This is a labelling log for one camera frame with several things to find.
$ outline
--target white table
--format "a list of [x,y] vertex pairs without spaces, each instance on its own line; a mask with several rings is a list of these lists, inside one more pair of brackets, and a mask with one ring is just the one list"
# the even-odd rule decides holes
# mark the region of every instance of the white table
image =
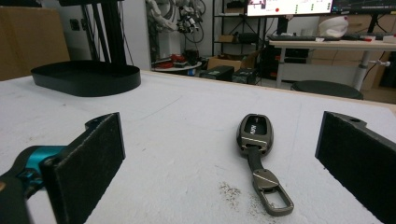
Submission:
[[[30,146],[69,144],[84,123],[120,112],[126,159],[88,223],[379,223],[315,158],[323,111],[365,120],[396,141],[387,107],[196,77],[142,71],[119,95],[81,98],[0,82],[0,174]],[[252,187],[235,133],[249,113],[266,115],[275,142],[262,159],[295,204],[271,217]],[[29,201],[35,223],[54,223],[47,193]]]
[[357,90],[361,89],[361,84],[367,72],[367,64],[370,59],[371,51],[394,51],[396,44],[388,44],[376,40],[373,42],[365,41],[270,41],[270,45],[276,48],[281,48],[279,67],[277,70],[276,87],[280,87],[282,82],[284,66],[285,66],[285,53],[286,49],[339,49],[339,50],[364,50],[361,58],[361,63],[355,70],[353,87]]

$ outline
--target floor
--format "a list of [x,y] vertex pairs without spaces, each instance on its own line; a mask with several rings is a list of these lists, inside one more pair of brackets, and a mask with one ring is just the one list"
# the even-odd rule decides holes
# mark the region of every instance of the floor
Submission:
[[[199,76],[200,70],[198,70],[195,74],[196,77]],[[276,87],[276,81],[268,78],[259,78],[257,77],[256,83],[258,86],[264,86],[264,87],[269,87],[269,88],[275,88]],[[282,90],[290,90],[291,83],[288,82],[282,82],[280,85],[280,89]],[[379,103],[386,103],[386,104],[394,104],[396,105],[396,94],[394,95],[389,95],[387,92],[381,92],[378,90],[375,91],[363,91],[362,92],[364,95],[364,100],[366,101],[373,101],[373,102],[379,102]]]

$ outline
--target computer monitor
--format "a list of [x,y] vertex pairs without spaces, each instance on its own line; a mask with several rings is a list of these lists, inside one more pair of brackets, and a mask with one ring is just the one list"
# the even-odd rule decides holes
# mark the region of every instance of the computer monitor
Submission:
[[247,0],[249,17],[281,17],[330,14],[332,0]]
[[336,14],[389,14],[396,11],[395,0],[333,0]]

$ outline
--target black oval tray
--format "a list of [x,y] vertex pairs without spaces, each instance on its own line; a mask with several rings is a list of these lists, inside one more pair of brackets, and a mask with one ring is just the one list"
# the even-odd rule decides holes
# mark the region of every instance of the black oval tray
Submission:
[[70,61],[43,65],[31,72],[37,86],[82,97],[119,94],[141,83],[140,69],[127,64]]

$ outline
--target metal shelving unit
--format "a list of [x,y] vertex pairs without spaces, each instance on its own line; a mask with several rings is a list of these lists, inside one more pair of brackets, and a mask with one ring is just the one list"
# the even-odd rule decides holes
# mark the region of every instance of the metal shelving unit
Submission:
[[[243,14],[234,15],[234,14],[225,14],[225,3],[224,0],[221,0],[221,12],[216,7],[216,3],[218,1],[213,1],[212,6],[212,55],[215,55],[215,48],[220,45],[220,51],[224,51],[224,45],[235,45],[235,47],[240,48],[240,53],[244,53],[245,45],[255,45],[255,49],[259,49],[261,39],[260,39],[260,31],[262,26],[262,18],[249,18]],[[233,28],[230,32],[225,34],[225,25],[230,24]],[[241,44],[241,43],[233,43],[233,42],[220,42],[218,36],[220,35],[232,35],[234,32],[244,33],[248,31],[249,33],[255,33],[259,36],[259,39],[256,43],[252,44]]]

